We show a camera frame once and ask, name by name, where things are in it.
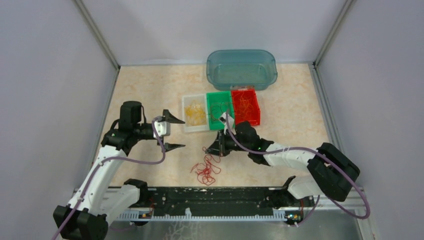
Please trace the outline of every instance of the orange string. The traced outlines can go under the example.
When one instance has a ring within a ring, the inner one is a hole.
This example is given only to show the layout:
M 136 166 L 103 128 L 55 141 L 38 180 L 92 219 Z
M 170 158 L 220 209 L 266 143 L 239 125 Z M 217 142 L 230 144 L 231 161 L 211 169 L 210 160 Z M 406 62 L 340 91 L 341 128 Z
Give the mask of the orange string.
M 206 154 L 203 158 L 203 162 L 196 163 L 192 168 L 190 173 L 194 171 L 194 173 L 197 174 L 197 180 L 199 183 L 210 186 L 211 184 L 215 183 L 215 178 L 211 176 L 212 173 L 214 174 L 220 174 L 221 168 L 213 164 L 211 161 L 214 161 L 215 163 L 221 162 L 221 157 L 219 157 L 218 160 L 214 158 L 211 154 Z
M 254 106 L 252 105 L 251 101 L 244 97 L 243 92 L 234 95 L 234 99 L 237 99 L 238 103 L 238 107 L 235 110 L 236 118 L 238 117 L 240 122 L 249 120 L 254 110 Z

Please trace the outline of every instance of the metal frame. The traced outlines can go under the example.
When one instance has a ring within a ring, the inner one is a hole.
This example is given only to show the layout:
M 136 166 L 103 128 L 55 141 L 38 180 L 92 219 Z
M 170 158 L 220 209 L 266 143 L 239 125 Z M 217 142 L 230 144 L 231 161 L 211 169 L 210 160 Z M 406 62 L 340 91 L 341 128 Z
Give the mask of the metal frame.
M 319 108 L 324 119 L 325 129 L 327 130 L 328 139 L 341 152 L 344 152 L 342 141 L 340 140 L 339 130 L 334 120 L 330 102 L 327 97 L 321 75 L 314 63 L 309 64 L 310 75 L 312 77 L 313 86 L 315 87 L 316 96 L 319 102 Z
M 96 39 L 101 50 L 109 59 L 113 67 L 118 71 L 121 68 L 121 66 L 118 64 L 117 60 L 112 54 L 111 49 L 109 48 L 108 44 L 106 43 L 105 39 L 102 36 L 102 33 L 100 32 L 99 28 L 97 27 L 96 23 L 91 17 L 90 12 L 87 10 L 86 6 L 84 5 L 83 0 L 72 0 L 72 1 L 75 4 L 76 8 L 79 10 L 79 13 L 81 14 L 82 18 L 87 24 L 88 29 L 90 29 L 91 33 Z
M 105 124 L 106 121 L 106 115 L 112 100 L 112 96 L 113 96 L 113 92 L 115 89 L 115 84 L 116 81 L 118 79 L 119 76 L 119 72 L 120 72 L 120 68 L 121 66 L 118 64 L 117 60 L 115 59 L 112 51 L 110 50 L 109 46 L 107 45 L 105 39 L 103 38 L 100 30 L 98 29 L 96 23 L 94 22 L 93 18 L 91 17 L 89 11 L 87 10 L 86 6 L 83 3 L 83 0 L 73 0 L 73 2 L 75 3 L 75 6 L 77 7 L 77 9 L 79 10 L 81 16 L 83 17 L 85 23 L 87 24 L 87 27 L 90 29 L 91 33 L 93 34 L 93 36 L 95 37 L 98 45 L 100 46 L 100 48 L 102 49 L 102 51 L 104 52 L 104 54 L 106 55 L 106 57 L 109 59 L 110 63 L 113 65 L 113 67 L 116 69 L 116 76 L 115 76 L 115 81 L 110 89 L 110 91 L 108 91 L 108 104 L 106 106 L 106 108 L 104 109 L 104 118 L 102 123 L 100 124 L 100 128 L 98 130 L 98 142 L 100 141 L 101 138 L 101 133 L 103 130 L 103 125 Z M 337 33 L 339 32 L 339 29 L 341 27 L 341 25 L 343 24 L 347 14 L 349 13 L 350 9 L 352 9 L 352 6 L 354 5 L 354 3 L 356 2 L 356 0 L 346 0 L 339 15 L 337 16 L 336 21 L 334 22 L 331 31 L 329 32 L 324 44 L 322 45 L 316 60 L 314 62 L 308 62 L 309 65 L 309 70 L 310 70 L 310 74 L 312 77 L 312 82 L 313 85 L 315 87 L 315 92 L 317 94 L 317 98 L 318 98 L 318 102 L 319 102 L 319 107 L 321 109 L 321 113 L 324 119 L 324 124 L 325 124 L 325 128 L 329 137 L 329 140 L 338 148 L 340 149 L 342 152 L 344 152 L 344 148 L 343 148 L 343 144 L 342 141 L 340 139 L 340 134 L 336 125 L 336 122 L 334 120 L 334 116 L 331 110 L 331 106 L 327 97 L 327 93 L 326 93 L 326 89 L 323 83 L 323 79 L 322 76 L 320 74 L 319 71 L 319 66 L 320 63 L 322 62 L 324 56 L 326 55 L 328 49 L 331 47 L 331 44 L 333 43 L 334 39 L 336 38 Z M 97 153 L 97 148 L 94 147 L 92 154 L 91 154 L 91 159 L 94 159 L 96 157 L 96 153 Z M 116 189 L 113 188 L 109 188 L 107 193 L 112 193 L 116 191 Z M 357 215 L 363 215 L 365 214 L 365 209 L 364 209 L 364 204 L 361 200 L 361 198 L 359 197 L 358 193 L 356 192 L 351 192 L 348 196 L 348 198 L 346 199 L 346 201 L 343 203 L 343 206 L 345 206 L 347 209 L 349 210 L 353 210 L 355 211 L 355 213 Z M 329 200 L 326 199 L 325 196 L 323 196 L 321 198 L 320 204 L 318 205 L 318 209 L 319 210 L 331 210 L 336 208 L 336 206 Z M 360 234 L 362 235 L 362 238 L 364 240 L 378 240 L 380 239 L 378 236 L 378 231 L 377 231 L 377 226 L 375 224 L 374 218 L 371 215 L 370 218 L 366 219 L 366 220 L 357 220 L 357 225 L 360 231 Z
M 352 6 L 354 5 L 355 2 L 356 0 L 346 0 L 346 2 L 344 2 L 342 9 L 337 16 L 337 19 L 335 20 L 333 26 L 331 27 L 331 31 L 329 32 L 327 38 L 325 39 L 324 44 L 319 50 L 318 56 L 316 56 L 314 65 L 316 65 L 317 67 L 320 65 L 324 55 L 327 53 L 328 49 L 330 48 L 331 44 L 336 38 L 336 35 L 339 32 L 340 27 L 342 26 L 346 16 L 348 15 L 349 11 L 352 9 Z

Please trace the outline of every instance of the black motor joint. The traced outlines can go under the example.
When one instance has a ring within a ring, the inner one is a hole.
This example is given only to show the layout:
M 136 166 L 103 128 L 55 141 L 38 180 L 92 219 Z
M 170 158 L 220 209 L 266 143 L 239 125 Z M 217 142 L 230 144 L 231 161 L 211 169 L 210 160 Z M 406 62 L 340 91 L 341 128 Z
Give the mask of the black motor joint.
M 265 152 L 267 148 L 274 143 L 273 141 L 260 138 L 248 121 L 241 122 L 235 126 L 234 137 L 243 147 L 256 152 Z M 217 132 L 215 141 L 206 149 L 207 154 L 221 157 L 227 156 L 231 151 L 245 152 L 245 150 L 233 140 L 230 134 L 224 132 L 224 130 L 219 130 Z M 269 166 L 262 154 L 249 152 L 247 156 L 257 164 Z
M 170 124 L 185 123 L 172 115 L 168 109 L 162 111 L 159 122 L 169 123 L 166 136 L 169 136 L 171 132 Z M 126 101 L 120 107 L 119 119 L 112 123 L 110 130 L 104 135 L 101 146 L 113 146 L 117 150 L 123 150 L 128 155 L 131 148 L 141 140 L 156 140 L 152 124 L 147 123 L 145 109 L 141 102 Z M 164 142 L 164 136 L 161 136 L 160 140 Z M 184 146 L 183 144 L 164 143 L 166 152 Z

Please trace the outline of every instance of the red tray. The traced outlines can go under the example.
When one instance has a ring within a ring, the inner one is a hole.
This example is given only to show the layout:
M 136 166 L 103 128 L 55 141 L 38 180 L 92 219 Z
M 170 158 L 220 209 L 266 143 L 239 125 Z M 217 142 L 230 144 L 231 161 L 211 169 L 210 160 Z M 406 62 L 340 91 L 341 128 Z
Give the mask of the red tray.
M 261 124 L 261 110 L 254 89 L 231 91 L 231 98 L 236 125 L 244 121 L 252 126 Z

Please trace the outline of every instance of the green tray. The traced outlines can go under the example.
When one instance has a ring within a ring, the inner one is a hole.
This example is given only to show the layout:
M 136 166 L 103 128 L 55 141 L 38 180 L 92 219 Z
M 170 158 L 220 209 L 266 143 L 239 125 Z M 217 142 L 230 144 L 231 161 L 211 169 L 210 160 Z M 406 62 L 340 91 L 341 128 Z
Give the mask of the green tray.
M 229 115 L 234 118 L 233 99 L 229 91 L 206 93 L 207 110 L 210 130 L 224 129 L 220 116 L 229 108 Z

